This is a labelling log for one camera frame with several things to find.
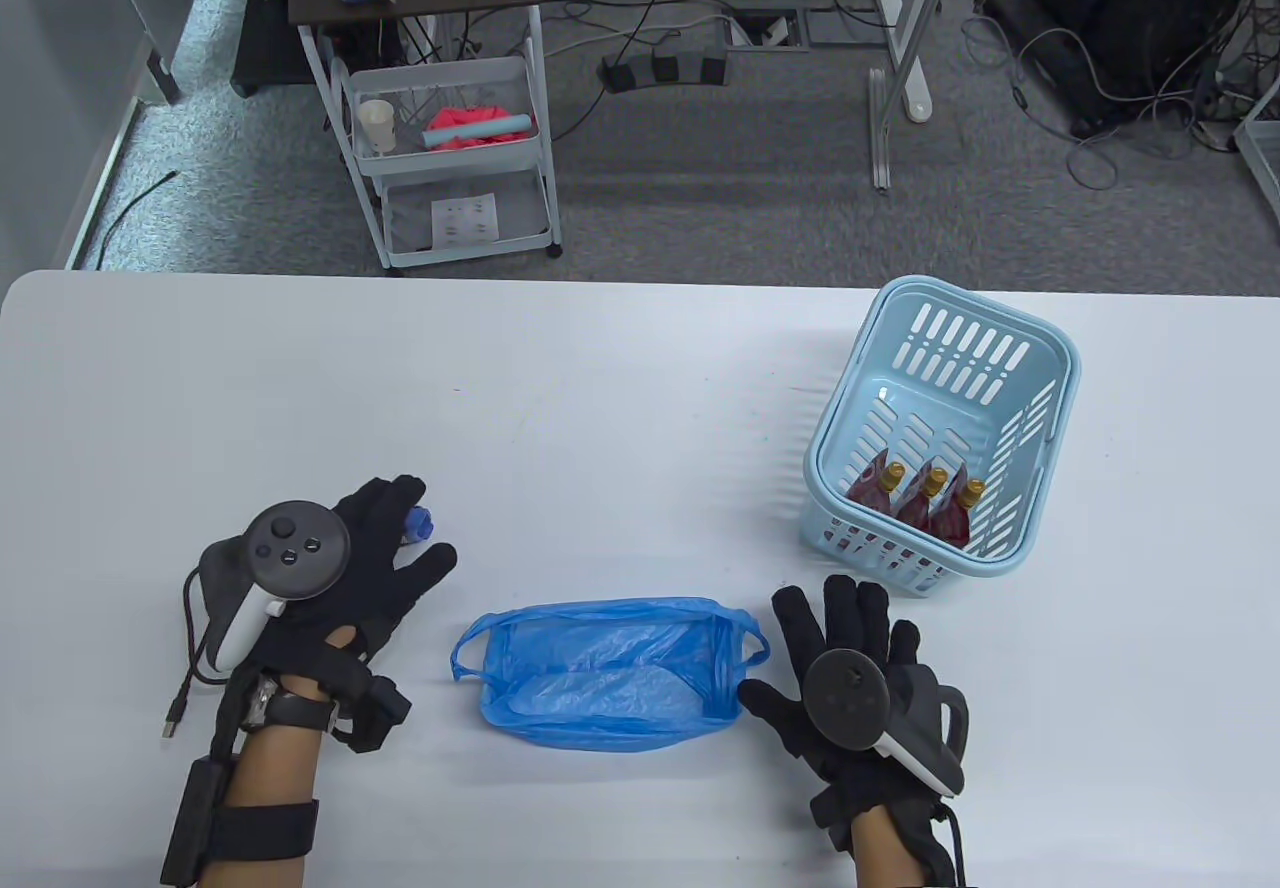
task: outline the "black glove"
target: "black glove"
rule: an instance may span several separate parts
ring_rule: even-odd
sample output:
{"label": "black glove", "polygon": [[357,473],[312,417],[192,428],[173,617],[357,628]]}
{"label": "black glove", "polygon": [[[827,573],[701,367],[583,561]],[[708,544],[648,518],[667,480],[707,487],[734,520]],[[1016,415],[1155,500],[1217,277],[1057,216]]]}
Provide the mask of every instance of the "black glove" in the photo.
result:
{"label": "black glove", "polygon": [[[890,635],[888,595],[873,582],[858,585],[846,575],[832,575],[823,586],[823,599],[826,637],[804,591],[791,586],[773,595],[773,613],[786,637],[796,679],[803,685],[809,665],[827,649],[854,649],[886,672],[892,691],[896,679],[888,677],[888,669],[916,663],[919,628],[900,621]],[[883,805],[906,850],[924,866],[927,884],[956,883],[951,859],[933,837],[931,819],[940,813],[941,797],[932,788],[877,751],[849,751],[827,741],[800,701],[792,701],[765,682],[744,681],[737,695],[746,710],[768,722],[792,756],[803,757],[828,783],[809,807],[837,851],[851,852],[852,820]]]}
{"label": "black glove", "polygon": [[[333,587],[302,601],[262,630],[247,664],[275,674],[315,678],[353,720],[351,733],[334,732],[356,751],[381,745],[393,724],[408,714],[408,701],[388,678],[374,677],[365,663],[389,640],[417,600],[453,571],[452,545],[431,545],[417,560],[398,569],[404,519],[426,486],[402,475],[388,482],[374,479],[339,500],[334,512],[351,535],[347,569]],[[326,644],[344,626],[356,628],[347,649]]]}

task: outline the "paper cup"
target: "paper cup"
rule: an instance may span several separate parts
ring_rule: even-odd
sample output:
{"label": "paper cup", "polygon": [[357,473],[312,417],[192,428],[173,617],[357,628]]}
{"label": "paper cup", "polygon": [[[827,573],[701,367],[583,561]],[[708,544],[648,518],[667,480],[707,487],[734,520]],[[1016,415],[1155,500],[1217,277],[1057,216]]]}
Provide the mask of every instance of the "paper cup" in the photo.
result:
{"label": "paper cup", "polygon": [[396,107],[392,102],[381,99],[361,102],[356,116],[375,152],[387,155],[396,151]]}

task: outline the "forearm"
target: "forearm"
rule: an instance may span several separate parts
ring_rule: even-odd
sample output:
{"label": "forearm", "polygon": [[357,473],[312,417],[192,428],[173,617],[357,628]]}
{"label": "forearm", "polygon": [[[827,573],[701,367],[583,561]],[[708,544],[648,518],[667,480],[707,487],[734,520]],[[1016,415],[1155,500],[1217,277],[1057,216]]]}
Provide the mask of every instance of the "forearm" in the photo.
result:
{"label": "forearm", "polygon": [[854,819],[858,888],[923,888],[924,869],[902,844],[883,806]]}
{"label": "forearm", "polygon": [[[315,682],[282,678],[294,695],[324,700]],[[227,791],[228,807],[302,805],[315,793],[316,765],[324,733],[273,725],[244,742]],[[220,861],[205,869],[201,888],[301,888],[302,859],[284,861]]]}

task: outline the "light blue plastic basket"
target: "light blue plastic basket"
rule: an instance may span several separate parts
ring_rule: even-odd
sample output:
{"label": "light blue plastic basket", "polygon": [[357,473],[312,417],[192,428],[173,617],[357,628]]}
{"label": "light blue plastic basket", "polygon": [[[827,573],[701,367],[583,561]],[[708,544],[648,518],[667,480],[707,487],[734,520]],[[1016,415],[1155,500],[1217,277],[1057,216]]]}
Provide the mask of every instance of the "light blue plastic basket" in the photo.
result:
{"label": "light blue plastic basket", "polygon": [[[932,276],[891,281],[805,454],[801,539],[922,596],[956,576],[1011,572],[1036,541],[1079,376],[1075,345],[1052,325]],[[964,551],[845,499],[886,448],[906,466],[904,486],[933,458],[987,481]]]}

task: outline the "pink cloth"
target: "pink cloth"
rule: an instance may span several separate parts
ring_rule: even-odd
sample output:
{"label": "pink cloth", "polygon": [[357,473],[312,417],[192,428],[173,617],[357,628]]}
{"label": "pink cloth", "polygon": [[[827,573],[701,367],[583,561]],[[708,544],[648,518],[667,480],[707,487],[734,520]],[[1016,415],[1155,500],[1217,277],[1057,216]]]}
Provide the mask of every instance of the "pink cloth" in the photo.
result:
{"label": "pink cloth", "polygon": [[[511,113],[507,111],[506,107],[440,107],[436,115],[431,119],[431,123],[426,125],[426,129],[429,129],[429,132],[436,132],[442,128],[474,125],[477,122],[493,122],[499,119],[499,116],[511,116]],[[521,142],[521,139],[525,138],[532,138],[532,136],[520,132],[516,134],[494,134],[493,138],[456,138],[452,139],[452,142],[444,142],[443,145],[435,147],[434,151],[457,151],[457,148],[475,148],[480,145]]]}

